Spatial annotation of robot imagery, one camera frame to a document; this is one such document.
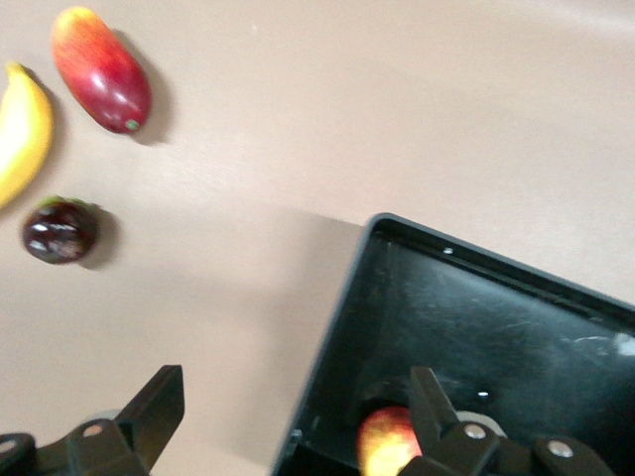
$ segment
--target red apple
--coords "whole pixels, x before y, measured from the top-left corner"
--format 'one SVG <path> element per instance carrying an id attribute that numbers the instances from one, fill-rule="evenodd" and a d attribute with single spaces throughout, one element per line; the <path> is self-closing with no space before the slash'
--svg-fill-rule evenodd
<path id="1" fill-rule="evenodd" d="M 410 410 L 385 407 L 368 416 L 357 432 L 361 476 L 395 476 L 421 448 L 410 422 Z"/>

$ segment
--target scratch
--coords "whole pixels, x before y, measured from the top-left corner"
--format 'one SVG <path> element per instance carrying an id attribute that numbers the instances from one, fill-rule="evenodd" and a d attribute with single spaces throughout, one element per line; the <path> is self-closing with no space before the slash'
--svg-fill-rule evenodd
<path id="1" fill-rule="evenodd" d="M 437 276 L 437 281 L 439 282 L 439 284 L 442 286 L 446 286 L 445 276 L 443 275 L 443 273 L 435 272 L 435 275 Z"/>
<path id="2" fill-rule="evenodd" d="M 522 322 L 514 322 L 513 324 L 503 325 L 500 330 L 511 329 L 512 327 L 520 327 L 521 325 L 531 324 L 530 320 L 523 320 Z"/>
<path id="3" fill-rule="evenodd" d="M 579 343 L 583 340 L 611 340 L 608 337 L 601 337 L 599 335 L 593 335 L 592 337 L 581 337 L 580 339 L 576 339 L 574 342 Z"/>

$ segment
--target red mango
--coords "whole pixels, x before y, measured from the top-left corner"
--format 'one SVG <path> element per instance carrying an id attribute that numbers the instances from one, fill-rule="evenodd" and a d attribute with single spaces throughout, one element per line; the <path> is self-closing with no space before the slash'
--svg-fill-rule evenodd
<path id="1" fill-rule="evenodd" d="M 152 105 L 148 76 L 96 13 L 60 13 L 53 57 L 72 95 L 101 126 L 131 134 L 144 125 Z"/>
<path id="2" fill-rule="evenodd" d="M 396 476 L 422 451 L 405 407 L 385 407 L 369 415 L 357 431 L 361 476 Z"/>

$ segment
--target tabletop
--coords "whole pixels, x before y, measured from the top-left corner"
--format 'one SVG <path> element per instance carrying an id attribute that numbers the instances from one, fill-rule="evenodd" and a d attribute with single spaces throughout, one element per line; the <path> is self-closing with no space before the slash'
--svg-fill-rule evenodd
<path id="1" fill-rule="evenodd" d="M 52 442 L 182 364 L 186 417 L 153 474 L 269 474 L 379 212 L 635 302 L 627 3 L 87 0 L 149 75 L 133 137 L 56 70 L 72 5 L 0 2 L 0 58 L 56 114 L 0 210 L 0 432 Z M 82 265 L 22 249 L 55 194 L 109 213 Z"/>

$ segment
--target banana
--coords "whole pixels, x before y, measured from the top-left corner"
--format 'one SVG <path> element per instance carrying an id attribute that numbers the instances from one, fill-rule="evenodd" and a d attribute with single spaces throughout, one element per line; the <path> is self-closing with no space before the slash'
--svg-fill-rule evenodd
<path id="1" fill-rule="evenodd" d="M 35 177 L 53 140 L 47 94 L 17 62 L 6 65 L 9 86 L 0 105 L 0 208 Z"/>

